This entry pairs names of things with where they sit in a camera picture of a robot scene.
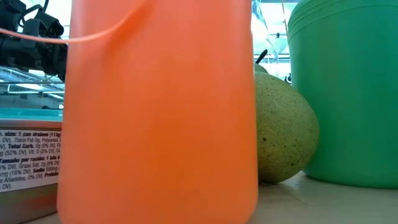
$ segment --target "green plastic container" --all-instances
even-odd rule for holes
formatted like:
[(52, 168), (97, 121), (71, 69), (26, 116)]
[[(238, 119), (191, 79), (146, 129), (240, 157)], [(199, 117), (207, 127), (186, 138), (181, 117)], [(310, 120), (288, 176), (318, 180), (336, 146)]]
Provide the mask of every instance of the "green plastic container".
[(310, 177), (398, 188), (397, 16), (397, 0), (303, 0), (293, 11), (293, 86), (320, 124)]

